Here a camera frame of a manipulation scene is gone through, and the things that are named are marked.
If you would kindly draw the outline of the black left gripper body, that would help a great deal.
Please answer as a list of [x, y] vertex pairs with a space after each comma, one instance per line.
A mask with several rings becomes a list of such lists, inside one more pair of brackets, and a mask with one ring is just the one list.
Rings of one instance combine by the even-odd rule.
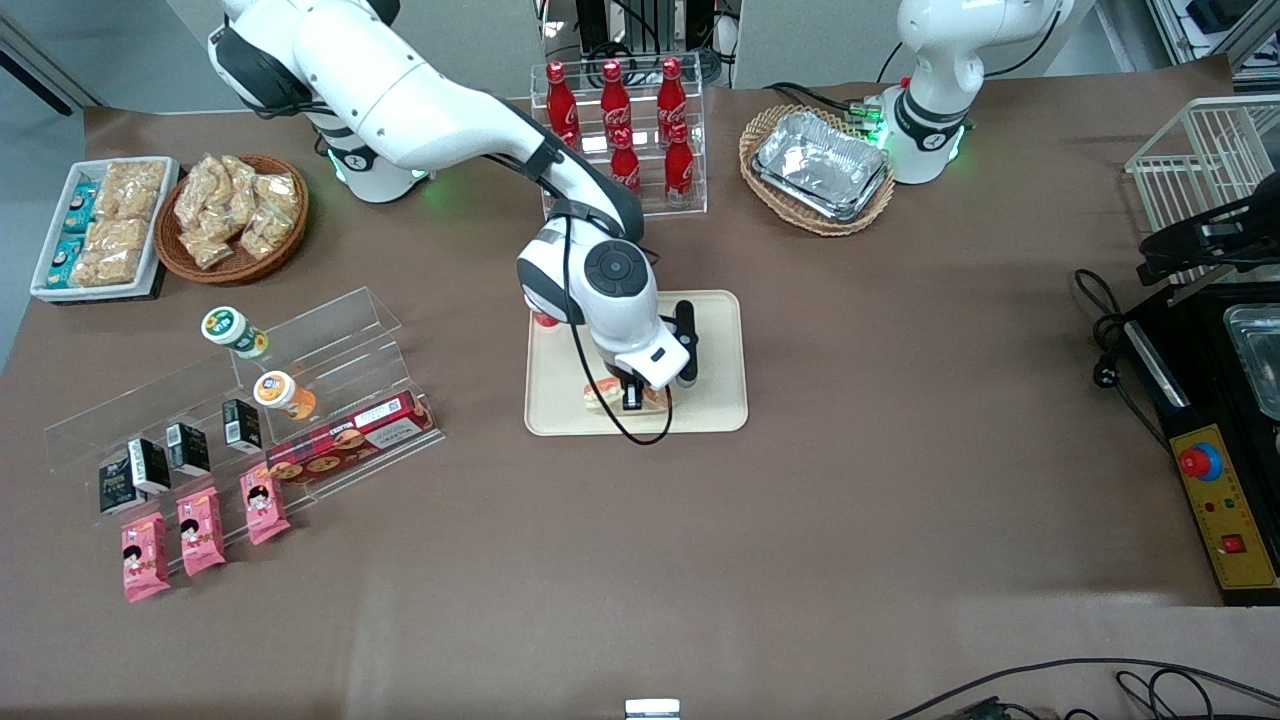
[[1245, 199], [1170, 225], [1166, 273], [1222, 264], [1239, 272], [1276, 265], [1277, 210], [1277, 186], [1261, 184]]

